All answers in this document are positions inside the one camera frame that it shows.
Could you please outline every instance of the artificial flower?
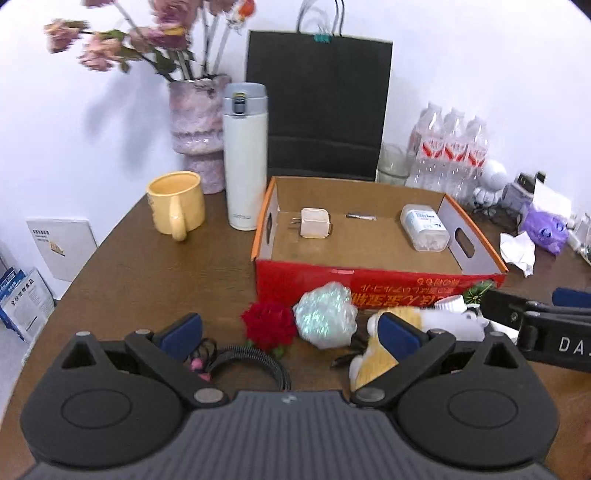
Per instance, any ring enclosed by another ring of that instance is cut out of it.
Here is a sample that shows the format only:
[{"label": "artificial flower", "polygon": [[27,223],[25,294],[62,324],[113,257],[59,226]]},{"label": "artificial flower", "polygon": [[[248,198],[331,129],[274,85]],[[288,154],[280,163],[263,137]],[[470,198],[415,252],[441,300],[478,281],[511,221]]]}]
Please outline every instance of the artificial flower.
[{"label": "artificial flower", "polygon": [[69,27],[61,18],[54,20],[44,27],[47,34],[47,48],[51,53],[67,50],[70,45],[80,38],[80,29]]},{"label": "artificial flower", "polygon": [[218,15],[221,12],[229,12],[234,7],[236,0],[209,0],[209,11],[212,15]]},{"label": "artificial flower", "polygon": [[289,345],[297,335],[291,308],[275,302],[254,303],[242,314],[246,338],[265,352]]},{"label": "artificial flower", "polygon": [[241,21],[244,21],[245,18],[251,17],[255,10],[256,7],[254,0],[245,0],[245,2],[238,9],[238,16],[240,17]]},{"label": "artificial flower", "polygon": [[163,30],[177,27],[190,30],[202,3],[202,0],[154,0],[154,15]]},{"label": "artificial flower", "polygon": [[88,8],[104,7],[105,5],[114,4],[115,0],[82,0],[82,5]]},{"label": "artificial flower", "polygon": [[152,30],[150,27],[138,27],[129,32],[131,46],[140,53],[150,53],[152,51],[150,42],[147,39],[150,30]]},{"label": "artificial flower", "polygon": [[90,41],[84,45],[83,54],[78,57],[80,63],[90,70],[106,72],[113,67],[114,61],[120,61],[118,56],[121,42],[116,38],[103,39],[100,33],[92,35]]},{"label": "artificial flower", "polygon": [[173,50],[186,50],[189,47],[186,30],[182,27],[168,28],[147,28],[142,32],[145,39],[152,45],[161,48],[172,48]]}]

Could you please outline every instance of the thermos lid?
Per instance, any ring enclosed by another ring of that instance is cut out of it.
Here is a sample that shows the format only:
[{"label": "thermos lid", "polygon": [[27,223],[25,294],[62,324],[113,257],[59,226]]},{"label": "thermos lid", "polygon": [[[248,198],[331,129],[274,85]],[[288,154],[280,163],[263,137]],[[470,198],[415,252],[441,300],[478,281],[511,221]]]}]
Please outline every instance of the thermos lid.
[{"label": "thermos lid", "polygon": [[224,90],[223,114],[259,115],[267,112],[267,89],[260,83],[229,83]]}]

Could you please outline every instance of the white thermos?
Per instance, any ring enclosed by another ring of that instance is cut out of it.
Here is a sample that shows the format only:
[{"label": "white thermos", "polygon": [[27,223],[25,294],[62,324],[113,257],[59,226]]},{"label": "white thermos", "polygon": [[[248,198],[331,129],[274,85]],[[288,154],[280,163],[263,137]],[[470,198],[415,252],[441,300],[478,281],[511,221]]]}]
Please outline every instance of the white thermos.
[{"label": "white thermos", "polygon": [[230,83],[223,100],[228,220],[256,230],[267,187],[267,91],[260,83]]}]

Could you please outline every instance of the pink flower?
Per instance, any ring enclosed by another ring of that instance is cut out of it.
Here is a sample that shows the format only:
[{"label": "pink flower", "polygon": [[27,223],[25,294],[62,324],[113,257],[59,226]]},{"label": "pink flower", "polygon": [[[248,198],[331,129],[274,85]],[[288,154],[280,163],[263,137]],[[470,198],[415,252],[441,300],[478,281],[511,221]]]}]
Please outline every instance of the pink flower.
[{"label": "pink flower", "polygon": [[212,15],[229,12],[235,3],[236,0],[209,0],[209,11]]},{"label": "pink flower", "polygon": [[131,46],[140,53],[150,53],[152,51],[150,42],[147,38],[150,30],[152,30],[150,27],[138,27],[129,32]]},{"label": "pink flower", "polygon": [[90,41],[84,45],[83,54],[78,57],[80,63],[90,70],[106,72],[113,67],[113,61],[119,61],[121,42],[116,38],[104,40],[100,33],[95,33]]},{"label": "pink flower", "polygon": [[80,38],[80,29],[68,27],[65,20],[57,19],[44,27],[47,34],[47,48],[51,53],[67,50],[72,42]]},{"label": "pink flower", "polygon": [[203,0],[154,0],[154,15],[163,30],[177,27],[190,30],[202,6]]},{"label": "pink flower", "polygon": [[184,29],[179,29],[182,32],[181,34],[171,34],[160,28],[145,28],[146,30],[142,32],[142,35],[156,47],[186,50],[189,46]]},{"label": "pink flower", "polygon": [[104,7],[105,5],[110,5],[115,3],[115,0],[83,0],[82,5],[88,8],[94,7]]}]

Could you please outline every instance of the bottle cap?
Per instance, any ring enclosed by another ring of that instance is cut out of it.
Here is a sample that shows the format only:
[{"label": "bottle cap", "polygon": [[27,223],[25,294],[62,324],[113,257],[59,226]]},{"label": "bottle cap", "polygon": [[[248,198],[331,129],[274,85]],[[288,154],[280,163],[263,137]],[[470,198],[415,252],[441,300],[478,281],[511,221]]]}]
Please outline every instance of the bottle cap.
[{"label": "bottle cap", "polygon": [[434,307],[437,310],[447,310],[453,313],[464,313],[466,311],[466,302],[461,295],[454,295],[446,299],[437,300]]}]

